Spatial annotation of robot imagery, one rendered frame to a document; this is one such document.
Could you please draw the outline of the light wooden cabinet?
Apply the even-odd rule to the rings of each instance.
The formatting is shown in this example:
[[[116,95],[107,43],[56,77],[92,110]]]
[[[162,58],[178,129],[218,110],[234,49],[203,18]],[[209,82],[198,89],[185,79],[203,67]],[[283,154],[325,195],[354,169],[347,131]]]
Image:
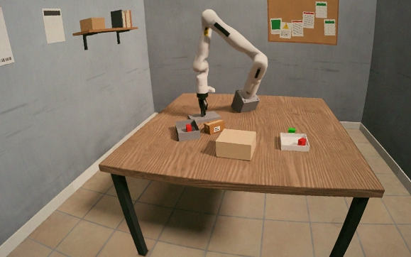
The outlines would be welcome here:
[[[251,160],[256,132],[224,129],[216,140],[217,157]]]

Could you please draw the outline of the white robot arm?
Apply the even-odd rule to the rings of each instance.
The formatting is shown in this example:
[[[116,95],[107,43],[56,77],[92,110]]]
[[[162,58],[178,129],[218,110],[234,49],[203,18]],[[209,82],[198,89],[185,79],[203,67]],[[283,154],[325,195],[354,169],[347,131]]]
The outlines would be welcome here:
[[[201,15],[202,31],[199,39],[197,55],[192,64],[195,72],[200,72],[196,76],[196,90],[199,94],[215,92],[215,89],[207,86],[207,75],[209,63],[204,60],[208,57],[212,30],[217,32],[231,47],[247,54],[253,65],[244,85],[242,96],[246,99],[253,99],[258,86],[268,67],[267,57],[253,47],[239,32],[226,25],[213,10],[207,9]]]

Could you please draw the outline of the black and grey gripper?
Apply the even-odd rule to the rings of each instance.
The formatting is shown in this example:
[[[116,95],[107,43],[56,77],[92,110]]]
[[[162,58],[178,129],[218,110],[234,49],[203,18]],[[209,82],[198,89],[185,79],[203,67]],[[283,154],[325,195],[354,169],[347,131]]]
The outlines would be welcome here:
[[[206,100],[207,97],[208,97],[208,92],[204,93],[204,94],[197,93],[197,98],[199,98],[198,101],[199,101],[199,107],[201,109],[202,116],[206,116],[206,110],[207,110],[207,106],[208,106],[208,103],[207,103],[207,100]]]

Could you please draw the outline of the grey lid with small knob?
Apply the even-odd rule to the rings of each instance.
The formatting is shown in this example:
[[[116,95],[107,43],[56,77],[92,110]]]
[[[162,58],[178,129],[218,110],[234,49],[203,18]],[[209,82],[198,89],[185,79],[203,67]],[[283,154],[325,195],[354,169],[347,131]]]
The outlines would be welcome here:
[[[215,111],[209,111],[209,112],[206,112],[206,116],[202,116],[201,113],[188,115],[188,119],[194,119],[196,123],[199,124],[199,123],[221,119],[221,117]]]

